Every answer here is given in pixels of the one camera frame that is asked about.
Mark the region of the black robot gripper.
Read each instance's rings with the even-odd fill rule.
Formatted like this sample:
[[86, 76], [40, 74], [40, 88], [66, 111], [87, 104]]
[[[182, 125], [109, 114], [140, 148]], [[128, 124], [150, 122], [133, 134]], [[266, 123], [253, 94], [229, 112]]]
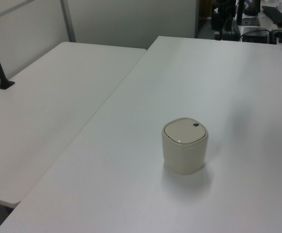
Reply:
[[214, 0], [212, 4], [211, 23], [215, 30], [214, 39], [222, 40], [222, 30], [232, 31], [232, 24], [235, 17], [235, 0]]

